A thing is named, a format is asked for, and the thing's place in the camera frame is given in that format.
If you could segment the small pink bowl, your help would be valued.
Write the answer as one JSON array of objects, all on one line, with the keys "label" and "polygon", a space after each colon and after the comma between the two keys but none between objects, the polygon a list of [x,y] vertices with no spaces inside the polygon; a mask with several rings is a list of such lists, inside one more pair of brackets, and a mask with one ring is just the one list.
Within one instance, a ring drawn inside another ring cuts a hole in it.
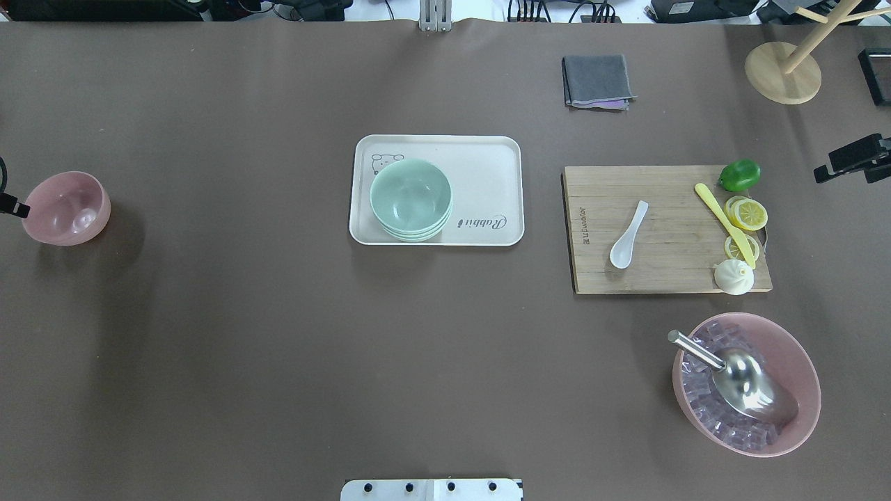
[{"label": "small pink bowl", "polygon": [[42,181],[26,197],[31,207],[22,220],[26,234],[38,242],[73,246],[92,240],[111,215],[111,198],[93,175],[68,171]]}]

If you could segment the large pink ice bowl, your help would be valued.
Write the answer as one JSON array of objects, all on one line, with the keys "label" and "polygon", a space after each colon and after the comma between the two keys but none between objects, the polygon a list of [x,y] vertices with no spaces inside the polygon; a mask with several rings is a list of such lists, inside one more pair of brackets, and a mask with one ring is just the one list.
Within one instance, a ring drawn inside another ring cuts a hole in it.
[{"label": "large pink ice bowl", "polygon": [[672,387],[682,413],[704,437],[732,452],[764,459],[788,454],[810,438],[821,414],[821,384],[810,356],[791,333],[767,318],[729,312],[707,318],[690,338],[711,353],[729,347],[748,350],[798,400],[798,415],[789,424],[758,422],[723,400],[708,365],[680,350],[672,365]]}]

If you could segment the white ceramic spoon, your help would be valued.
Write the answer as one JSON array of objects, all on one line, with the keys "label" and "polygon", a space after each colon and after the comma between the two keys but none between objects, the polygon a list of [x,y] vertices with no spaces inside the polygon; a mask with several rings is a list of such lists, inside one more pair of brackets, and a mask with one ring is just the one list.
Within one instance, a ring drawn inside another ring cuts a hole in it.
[{"label": "white ceramic spoon", "polygon": [[640,200],[630,224],[627,226],[621,237],[612,245],[612,248],[610,249],[610,263],[616,269],[627,269],[627,267],[631,265],[637,233],[648,209],[649,203]]}]

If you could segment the wooden cup tree stand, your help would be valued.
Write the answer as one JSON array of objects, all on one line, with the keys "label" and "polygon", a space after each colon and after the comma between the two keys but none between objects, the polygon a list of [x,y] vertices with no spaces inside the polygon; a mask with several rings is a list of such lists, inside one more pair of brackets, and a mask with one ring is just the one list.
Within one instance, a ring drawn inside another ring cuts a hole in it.
[{"label": "wooden cup tree stand", "polygon": [[890,8],[853,13],[859,1],[840,1],[827,15],[808,8],[795,10],[814,20],[816,28],[799,45],[789,42],[764,42],[749,51],[744,71],[748,82],[761,95],[778,104],[797,105],[810,101],[821,87],[821,70],[811,53],[838,25],[888,14]]}]

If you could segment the green lime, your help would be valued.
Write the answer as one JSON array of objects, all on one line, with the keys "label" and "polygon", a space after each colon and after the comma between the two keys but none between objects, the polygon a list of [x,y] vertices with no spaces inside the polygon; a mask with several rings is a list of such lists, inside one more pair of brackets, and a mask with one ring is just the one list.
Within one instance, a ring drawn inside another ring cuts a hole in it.
[{"label": "green lime", "polygon": [[718,178],[718,184],[726,191],[738,193],[754,187],[762,177],[761,166],[752,159],[739,159],[726,165]]}]

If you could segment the lemon slice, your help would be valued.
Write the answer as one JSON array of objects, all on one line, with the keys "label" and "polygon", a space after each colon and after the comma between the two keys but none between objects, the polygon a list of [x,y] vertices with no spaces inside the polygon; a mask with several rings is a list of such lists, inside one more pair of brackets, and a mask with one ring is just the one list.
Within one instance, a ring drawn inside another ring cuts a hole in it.
[{"label": "lemon slice", "polygon": [[[759,260],[761,255],[761,246],[759,244],[759,241],[757,241],[756,238],[751,237],[751,235],[749,234],[746,234],[746,241],[749,244],[754,260]],[[738,244],[736,244],[735,240],[732,237],[727,237],[725,239],[725,242],[723,242],[723,250],[725,251],[726,257],[728,257],[728,259],[742,261],[745,260],[744,254],[741,250],[739,250]]]},{"label": "lemon slice", "polygon": [[756,200],[745,196],[733,196],[726,200],[723,211],[732,225],[745,231],[761,230],[769,221],[766,208]]}]

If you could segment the yellow plastic knife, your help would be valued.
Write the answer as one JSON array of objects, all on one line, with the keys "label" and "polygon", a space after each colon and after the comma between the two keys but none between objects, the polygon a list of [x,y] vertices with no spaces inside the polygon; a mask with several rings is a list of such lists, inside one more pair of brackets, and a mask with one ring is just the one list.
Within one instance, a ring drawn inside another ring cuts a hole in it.
[{"label": "yellow plastic knife", "polygon": [[716,216],[723,228],[725,228],[729,237],[732,238],[732,241],[735,241],[735,244],[737,244],[738,249],[741,251],[745,263],[747,263],[748,266],[751,267],[751,269],[755,269],[755,267],[757,267],[757,260],[755,259],[752,246],[747,239],[747,235],[744,234],[741,228],[736,228],[736,226],[732,225],[731,221],[728,219],[728,216],[717,202],[716,197],[713,196],[712,191],[709,189],[709,187],[706,186],[706,184],[697,183],[694,185],[694,190],[697,196],[700,197],[702,202],[706,204],[707,208],[709,208],[713,215]]}]

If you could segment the white steamed bun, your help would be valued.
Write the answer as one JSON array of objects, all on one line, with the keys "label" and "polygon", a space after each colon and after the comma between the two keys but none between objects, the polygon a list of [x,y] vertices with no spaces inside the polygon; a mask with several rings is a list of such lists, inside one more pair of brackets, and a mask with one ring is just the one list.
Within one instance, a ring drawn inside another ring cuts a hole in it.
[{"label": "white steamed bun", "polygon": [[744,260],[728,259],[713,267],[713,279],[722,292],[742,295],[753,289],[755,274]]}]

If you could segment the bamboo cutting board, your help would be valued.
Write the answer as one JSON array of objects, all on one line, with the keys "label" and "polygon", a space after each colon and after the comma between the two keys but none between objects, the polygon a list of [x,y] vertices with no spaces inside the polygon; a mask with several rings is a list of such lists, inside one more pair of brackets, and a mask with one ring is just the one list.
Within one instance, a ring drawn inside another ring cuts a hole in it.
[{"label": "bamboo cutting board", "polygon": [[[726,259],[727,232],[695,193],[703,183],[723,204],[720,165],[566,167],[562,174],[576,293],[716,293],[713,269]],[[648,210],[632,262],[617,269],[610,249],[639,202]]]}]

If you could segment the metal ice scoop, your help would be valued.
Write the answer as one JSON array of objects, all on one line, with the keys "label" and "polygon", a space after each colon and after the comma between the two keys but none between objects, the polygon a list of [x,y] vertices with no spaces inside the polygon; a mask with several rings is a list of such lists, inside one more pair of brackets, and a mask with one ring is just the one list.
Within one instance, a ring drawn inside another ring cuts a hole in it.
[{"label": "metal ice scoop", "polygon": [[721,397],[742,415],[776,426],[798,415],[798,400],[747,350],[732,347],[713,354],[678,330],[668,332],[666,339],[709,367]]}]

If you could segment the grey folded cloth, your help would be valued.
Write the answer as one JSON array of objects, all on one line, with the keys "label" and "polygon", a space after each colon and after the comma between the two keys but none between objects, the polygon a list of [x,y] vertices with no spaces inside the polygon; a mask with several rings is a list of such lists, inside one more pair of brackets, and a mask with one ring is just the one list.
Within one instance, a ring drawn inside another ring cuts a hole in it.
[{"label": "grey folded cloth", "polygon": [[566,106],[624,111],[637,98],[624,55],[567,55],[561,67]]}]

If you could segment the cream rabbit tray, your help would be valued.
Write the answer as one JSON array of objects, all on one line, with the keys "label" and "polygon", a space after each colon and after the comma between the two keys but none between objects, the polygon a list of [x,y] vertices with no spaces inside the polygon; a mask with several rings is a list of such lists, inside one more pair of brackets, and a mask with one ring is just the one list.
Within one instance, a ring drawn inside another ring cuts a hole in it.
[{"label": "cream rabbit tray", "polygon": [[454,209],[435,237],[423,246],[512,246],[525,231],[521,149],[506,136],[454,134],[369,134],[354,150],[348,229],[354,241],[401,246],[373,216],[373,177],[394,161],[424,159],[452,184]]}]

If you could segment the stacked green bowls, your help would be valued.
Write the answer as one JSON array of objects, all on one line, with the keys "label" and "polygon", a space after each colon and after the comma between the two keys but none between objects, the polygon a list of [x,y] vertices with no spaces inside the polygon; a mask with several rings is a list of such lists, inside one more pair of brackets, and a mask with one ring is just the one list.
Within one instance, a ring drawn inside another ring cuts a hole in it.
[{"label": "stacked green bowls", "polygon": [[422,241],[443,229],[454,208],[446,174],[421,159],[382,168],[370,185],[370,206],[382,228],[401,241]]}]

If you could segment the aluminium frame post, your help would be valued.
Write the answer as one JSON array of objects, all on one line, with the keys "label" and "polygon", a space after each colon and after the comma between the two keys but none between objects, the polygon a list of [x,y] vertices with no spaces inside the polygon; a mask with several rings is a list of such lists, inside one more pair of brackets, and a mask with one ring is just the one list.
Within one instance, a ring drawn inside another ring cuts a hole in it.
[{"label": "aluminium frame post", "polygon": [[419,29],[425,32],[448,32],[452,29],[452,0],[420,0]]}]

